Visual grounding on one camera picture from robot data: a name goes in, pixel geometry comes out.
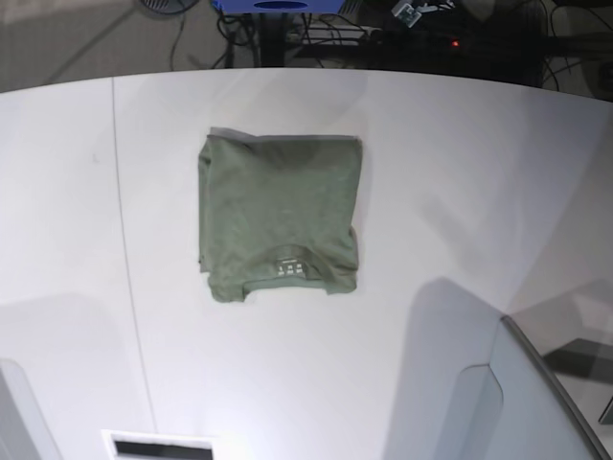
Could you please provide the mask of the green t-shirt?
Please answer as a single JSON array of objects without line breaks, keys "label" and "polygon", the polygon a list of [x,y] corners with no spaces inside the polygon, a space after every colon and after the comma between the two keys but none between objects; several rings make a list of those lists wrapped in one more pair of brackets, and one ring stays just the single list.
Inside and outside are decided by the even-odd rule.
[{"label": "green t-shirt", "polygon": [[260,289],[356,289],[363,146],[349,135],[214,127],[198,154],[199,269],[218,302]]}]

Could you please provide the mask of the black power strip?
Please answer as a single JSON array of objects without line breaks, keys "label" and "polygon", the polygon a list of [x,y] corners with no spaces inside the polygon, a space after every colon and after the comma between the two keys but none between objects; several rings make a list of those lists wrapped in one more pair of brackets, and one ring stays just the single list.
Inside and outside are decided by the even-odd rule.
[{"label": "black power strip", "polygon": [[308,30],[305,27],[294,27],[286,35],[286,42],[291,45],[308,44],[335,44],[354,45],[369,39],[373,32],[379,32],[374,28],[355,27],[329,27],[325,24],[311,25]]}]

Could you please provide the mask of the blue box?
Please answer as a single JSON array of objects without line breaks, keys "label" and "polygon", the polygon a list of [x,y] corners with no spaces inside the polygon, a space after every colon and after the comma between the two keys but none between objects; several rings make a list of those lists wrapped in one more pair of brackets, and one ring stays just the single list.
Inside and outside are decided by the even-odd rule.
[{"label": "blue box", "polygon": [[344,0],[217,0],[212,4],[230,14],[337,13]]}]

